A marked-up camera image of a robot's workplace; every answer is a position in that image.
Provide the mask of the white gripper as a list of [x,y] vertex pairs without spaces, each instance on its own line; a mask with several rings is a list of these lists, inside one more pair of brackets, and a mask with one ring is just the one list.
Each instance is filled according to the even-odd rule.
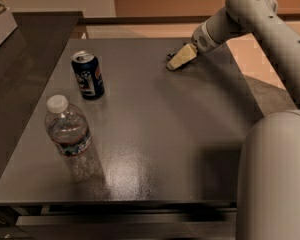
[[181,66],[197,57],[197,49],[200,53],[207,53],[216,49],[219,44],[215,42],[207,30],[207,24],[200,24],[193,32],[192,43],[185,44],[176,55],[167,63],[170,71],[175,71]]

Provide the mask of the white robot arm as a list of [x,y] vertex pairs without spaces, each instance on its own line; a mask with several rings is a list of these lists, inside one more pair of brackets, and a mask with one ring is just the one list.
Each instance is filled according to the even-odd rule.
[[247,33],[253,34],[297,108],[264,117],[244,141],[236,240],[300,240],[300,34],[277,16],[277,1],[225,0],[167,68],[174,71],[199,53]]

